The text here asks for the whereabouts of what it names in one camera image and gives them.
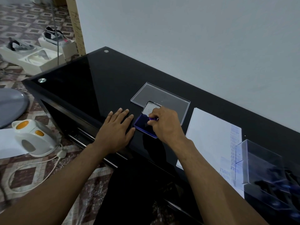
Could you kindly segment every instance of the person's left hand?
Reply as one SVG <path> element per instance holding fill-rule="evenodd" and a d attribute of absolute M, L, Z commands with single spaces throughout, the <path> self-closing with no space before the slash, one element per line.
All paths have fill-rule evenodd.
<path fill-rule="evenodd" d="M 107 155 L 119 151 L 129 143 L 135 128 L 131 128 L 127 134 L 125 132 L 133 119 L 133 115 L 131 114 L 121 124 L 128 113 L 128 109 L 122 112 L 122 108 L 120 108 L 114 115 L 112 111 L 108 114 L 92 143 L 96 150 L 102 150 Z"/>

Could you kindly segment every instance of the orange button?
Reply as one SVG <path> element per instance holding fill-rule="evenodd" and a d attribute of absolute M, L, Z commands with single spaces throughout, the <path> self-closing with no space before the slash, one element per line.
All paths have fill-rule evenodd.
<path fill-rule="evenodd" d="M 39 130 L 36 130 L 35 134 L 39 135 L 39 136 L 44 136 L 44 133 L 42 131 L 39 131 Z"/>
<path fill-rule="evenodd" d="M 22 121 L 20 124 L 17 125 L 16 129 L 20 130 L 24 128 L 26 125 L 28 125 L 29 121 Z"/>

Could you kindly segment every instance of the human arm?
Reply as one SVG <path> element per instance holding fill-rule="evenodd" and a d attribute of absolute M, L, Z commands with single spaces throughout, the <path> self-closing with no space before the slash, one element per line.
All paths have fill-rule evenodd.
<path fill-rule="evenodd" d="M 153 109 L 149 117 L 159 117 L 152 125 L 158 138 L 169 145 L 178 157 L 193 190 L 205 224 L 246 225 L 267 222 L 203 158 L 194 143 L 187 139 L 177 113 L 165 107 Z"/>
<path fill-rule="evenodd" d="M 85 182 L 103 158 L 124 148 L 135 128 L 125 134 L 133 115 L 128 110 L 107 116 L 95 141 L 73 161 L 0 214 L 1 224 L 62 224 Z"/>

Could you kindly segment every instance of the clear acrylic lid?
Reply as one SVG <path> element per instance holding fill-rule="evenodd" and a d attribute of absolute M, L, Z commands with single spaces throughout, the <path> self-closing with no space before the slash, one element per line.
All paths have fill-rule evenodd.
<path fill-rule="evenodd" d="M 178 114 L 181 125 L 183 124 L 185 115 L 190 105 L 190 101 L 148 82 L 142 86 L 142 88 L 133 96 L 130 101 L 141 107 L 145 107 L 148 101 L 152 101 L 169 109 L 175 110 Z"/>

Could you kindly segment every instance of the white kettle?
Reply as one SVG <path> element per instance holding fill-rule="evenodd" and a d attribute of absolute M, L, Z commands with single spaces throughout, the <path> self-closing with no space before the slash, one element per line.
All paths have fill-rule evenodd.
<path fill-rule="evenodd" d="M 39 121 L 14 121 L 12 126 L 17 142 L 33 157 L 49 155 L 59 145 L 54 133 Z"/>

